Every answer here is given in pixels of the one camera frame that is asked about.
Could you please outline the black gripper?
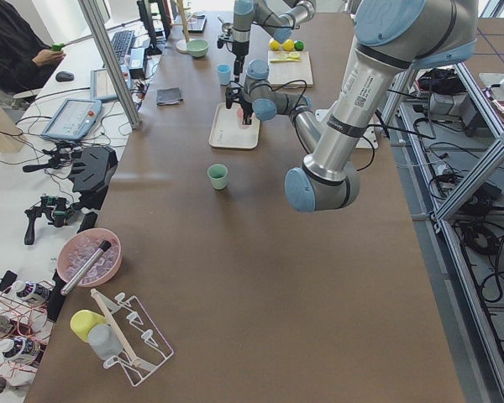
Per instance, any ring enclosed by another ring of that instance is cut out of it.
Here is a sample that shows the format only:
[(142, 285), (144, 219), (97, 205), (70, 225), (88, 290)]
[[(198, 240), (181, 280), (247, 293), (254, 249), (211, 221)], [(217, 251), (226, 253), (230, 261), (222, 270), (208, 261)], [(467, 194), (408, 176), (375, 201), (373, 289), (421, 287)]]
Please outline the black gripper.
[(249, 95), (244, 90), (244, 87), (236, 81), (231, 81), (225, 89), (225, 107), (230, 109), (235, 103), (239, 104), (243, 109), (243, 125), (252, 124), (253, 108)]
[(240, 83), (240, 77), (243, 73), (243, 63), (246, 55), (249, 53), (250, 33), (231, 33), (220, 34), (218, 36), (218, 48), (222, 49), (225, 44), (231, 46), (231, 53), (235, 56), (234, 62), (234, 81)]

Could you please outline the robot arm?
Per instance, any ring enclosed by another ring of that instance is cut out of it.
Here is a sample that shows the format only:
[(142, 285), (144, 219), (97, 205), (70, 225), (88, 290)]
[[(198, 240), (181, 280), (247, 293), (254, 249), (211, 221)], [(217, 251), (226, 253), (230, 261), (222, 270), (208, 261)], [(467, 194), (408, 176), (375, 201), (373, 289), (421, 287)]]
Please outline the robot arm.
[(263, 60), (246, 60), (253, 25), (283, 41), (315, 12), (313, 1), (292, 1), (283, 14), (263, 1), (237, 1), (228, 39), (238, 85), (226, 91), (227, 104), (238, 103), (245, 122), (286, 115), (307, 152), (285, 178), (286, 198), (299, 212), (335, 210), (355, 200), (360, 181), (350, 156), (393, 78), (412, 67), (468, 60), (475, 51), (478, 20), (475, 1), (361, 2), (339, 98), (320, 123), (304, 96), (272, 87)]
[(253, 24), (260, 26), (272, 39), (279, 43), (291, 37), (293, 30), (302, 23), (310, 21), (317, 11), (317, 4), (313, 0), (285, 1), (290, 8), (278, 14), (266, 1), (242, 0), (235, 1), (233, 21), (223, 23), (221, 34), (218, 36), (217, 47), (224, 46), (234, 55), (234, 79), (240, 80), (243, 73), (245, 58), (249, 53), (250, 32)]

